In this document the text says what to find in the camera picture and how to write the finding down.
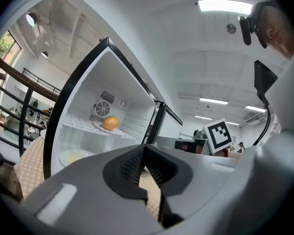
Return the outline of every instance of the plate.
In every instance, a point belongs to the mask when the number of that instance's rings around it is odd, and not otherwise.
[[[47,132],[47,129],[42,130],[42,131],[40,132],[40,136],[41,136],[43,139],[45,139],[45,137],[46,137],[46,132]]]
[[[117,136],[123,136],[123,135],[124,135],[124,132],[121,131],[121,130],[118,129],[118,128],[115,128],[114,130],[109,131],[109,130],[106,130],[105,128],[103,128],[102,123],[100,123],[100,122],[93,122],[93,124],[94,124],[97,128],[99,128],[99,130],[104,131],[104,132],[106,132],[106,133],[110,133],[110,134],[117,135]]]
[[[61,165],[68,166],[77,160],[93,155],[95,154],[84,150],[66,150],[60,154],[59,161]]]

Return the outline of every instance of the refrigerator door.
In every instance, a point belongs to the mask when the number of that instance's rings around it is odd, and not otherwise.
[[[141,144],[154,111],[154,96],[106,38],[77,66],[53,108],[44,145],[45,179],[77,159]],[[107,117],[116,118],[117,128],[103,129]]]
[[[157,137],[177,139],[180,135],[182,125],[182,120],[168,105],[161,102],[147,143],[155,143]]]

